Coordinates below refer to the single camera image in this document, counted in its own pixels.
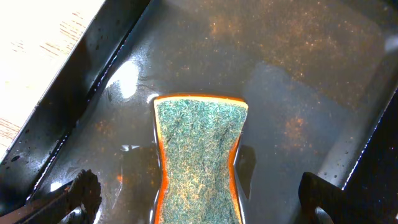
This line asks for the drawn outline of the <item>green and orange sponge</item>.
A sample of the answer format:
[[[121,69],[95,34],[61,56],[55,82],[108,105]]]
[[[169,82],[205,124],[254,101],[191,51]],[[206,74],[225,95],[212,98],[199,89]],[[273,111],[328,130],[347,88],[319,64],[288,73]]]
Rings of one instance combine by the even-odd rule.
[[[162,181],[155,223],[242,223],[234,161],[248,105],[215,95],[154,100]]]

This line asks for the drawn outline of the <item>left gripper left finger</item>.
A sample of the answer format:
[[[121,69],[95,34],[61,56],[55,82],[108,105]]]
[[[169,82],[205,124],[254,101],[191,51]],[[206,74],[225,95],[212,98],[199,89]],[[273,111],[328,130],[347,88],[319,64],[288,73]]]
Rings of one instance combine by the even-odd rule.
[[[71,182],[1,217],[1,223],[95,222],[102,202],[101,184],[90,169]]]

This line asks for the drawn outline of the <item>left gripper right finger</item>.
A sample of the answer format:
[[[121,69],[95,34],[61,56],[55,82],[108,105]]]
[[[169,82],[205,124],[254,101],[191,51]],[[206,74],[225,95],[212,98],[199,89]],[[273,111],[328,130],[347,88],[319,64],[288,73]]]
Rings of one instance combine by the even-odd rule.
[[[303,173],[298,197],[310,223],[320,222],[317,208],[327,213],[333,223],[397,223],[396,204],[342,190],[311,172]]]

